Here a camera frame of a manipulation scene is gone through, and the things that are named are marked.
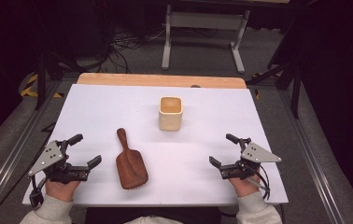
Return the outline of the person's dark clothing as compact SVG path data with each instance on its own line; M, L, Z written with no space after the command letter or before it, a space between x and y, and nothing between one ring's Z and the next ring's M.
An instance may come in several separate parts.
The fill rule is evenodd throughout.
M99 207L88 208L85 224L125 224L140 217L164 218L182 224L220 224L217 207Z

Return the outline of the person's right hand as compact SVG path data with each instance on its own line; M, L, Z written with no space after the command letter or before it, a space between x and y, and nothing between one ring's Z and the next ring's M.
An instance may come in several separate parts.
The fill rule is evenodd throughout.
M256 175L246 179L230 178L229 181L239 198L246 197L259 190L260 178Z

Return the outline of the black metal stand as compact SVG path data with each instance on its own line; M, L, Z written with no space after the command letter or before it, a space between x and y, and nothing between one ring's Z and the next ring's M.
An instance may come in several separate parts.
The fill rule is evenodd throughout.
M278 90L286 90L289 84L292 84L292 95L290 100L290 109L294 118L299 118L298 115L298 106L299 106L299 97L301 89L301 80L302 76L300 73L300 67L297 63L285 63L275 68L270 69L269 71L253 77L252 79L246 82L247 85L256 85L269 77L274 77L276 74L279 74L275 82L275 87Z
M62 55L49 51L43 50L37 57L37 100L35 109L38 110L45 102L47 98L47 87L46 87L46 76L49 76L51 80L60 81L64 73L60 66L63 63L73 72L85 73L86 70L77 65L76 63L67 60Z

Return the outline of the person's left hand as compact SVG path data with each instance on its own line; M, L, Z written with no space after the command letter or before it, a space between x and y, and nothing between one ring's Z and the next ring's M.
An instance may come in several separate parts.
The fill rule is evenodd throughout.
M47 181L45 188L46 193L57 200L71 203L73 201L75 190L78 188L80 182L72 181L67 184L60 182Z

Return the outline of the grey metal desk frame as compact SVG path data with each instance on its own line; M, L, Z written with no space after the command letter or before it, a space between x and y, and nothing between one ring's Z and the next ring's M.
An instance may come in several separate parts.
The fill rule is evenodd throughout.
M230 43L234 64L238 73L243 74L246 69L240 55L240 44L247 28L250 11L245 10L240 15L209 14L198 12L181 12L173 10L171 5L166 8L165 42L162 54L162 69L167 70L171 57L171 28L200 28L234 30L236 38Z

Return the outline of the brown wooden scoop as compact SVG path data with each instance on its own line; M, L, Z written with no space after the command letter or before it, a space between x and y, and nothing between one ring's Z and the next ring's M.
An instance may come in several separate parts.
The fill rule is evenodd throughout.
M148 182L146 165L138 150L128 146L127 134L123 128L117 129L122 152L116 158L120 184L124 189L136 189Z

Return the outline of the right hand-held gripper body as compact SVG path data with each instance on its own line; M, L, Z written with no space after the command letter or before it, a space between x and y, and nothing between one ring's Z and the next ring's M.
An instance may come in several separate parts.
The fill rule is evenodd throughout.
M223 179L246 179L257 175L263 162L281 162L282 159L267 149L253 143L240 143L240 159L234 164L221 165L219 171Z

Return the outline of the aluminium floor rail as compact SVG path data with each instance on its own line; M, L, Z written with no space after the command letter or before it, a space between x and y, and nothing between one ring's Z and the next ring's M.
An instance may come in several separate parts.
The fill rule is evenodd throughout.
M38 109L34 98L23 102L0 127L0 197L34 133L46 106L59 89L60 81L51 81L45 89L45 100Z
M324 205L327 215L330 219L331 224L345 224L345 221L340 213L340 210L336 204L336 201L332 195L332 190L330 188L329 182L323 173L322 168L318 164L314 157L312 148L308 142L307 136L303 129L301 122L294 117L291 110L289 95L285 91L280 91L278 93L282 105L286 108L289 121L293 127L294 132L299 139L304 160L309 169L310 175L313 178L314 184L320 196L320 199Z

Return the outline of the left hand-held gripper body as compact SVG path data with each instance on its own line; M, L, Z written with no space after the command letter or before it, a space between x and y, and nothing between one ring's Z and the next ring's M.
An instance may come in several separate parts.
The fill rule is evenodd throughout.
M87 181L90 173L88 167L73 166L66 162L68 159L66 149L75 143L67 140L49 142L29 170L28 175L33 177L39 172L44 172L49 181L63 184L72 181Z

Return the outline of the square bamboo cup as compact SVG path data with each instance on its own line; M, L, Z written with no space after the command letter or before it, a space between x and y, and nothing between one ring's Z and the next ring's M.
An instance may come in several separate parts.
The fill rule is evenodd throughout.
M175 96L163 96L159 101L159 129L175 132L181 128L183 115L182 99Z

